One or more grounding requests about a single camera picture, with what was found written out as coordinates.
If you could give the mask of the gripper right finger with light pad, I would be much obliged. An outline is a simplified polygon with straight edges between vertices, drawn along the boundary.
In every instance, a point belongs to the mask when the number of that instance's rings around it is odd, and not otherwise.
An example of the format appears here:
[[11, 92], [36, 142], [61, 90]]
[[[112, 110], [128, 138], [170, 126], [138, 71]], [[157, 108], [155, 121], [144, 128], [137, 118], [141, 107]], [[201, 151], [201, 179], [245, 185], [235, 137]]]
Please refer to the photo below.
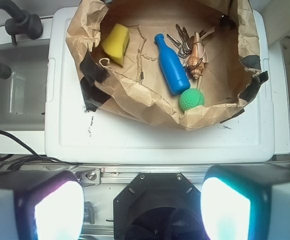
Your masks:
[[290, 240], [290, 164], [211, 166], [201, 214], [211, 240]]

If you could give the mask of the gripper left finger with light pad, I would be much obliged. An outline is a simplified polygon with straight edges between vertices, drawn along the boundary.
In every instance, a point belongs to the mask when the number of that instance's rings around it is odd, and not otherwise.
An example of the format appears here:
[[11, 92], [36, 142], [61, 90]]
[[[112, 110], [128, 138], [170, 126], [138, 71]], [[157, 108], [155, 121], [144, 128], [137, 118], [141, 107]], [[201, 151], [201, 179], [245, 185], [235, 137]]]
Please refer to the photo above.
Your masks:
[[74, 173], [0, 171], [0, 240], [77, 240], [84, 193]]

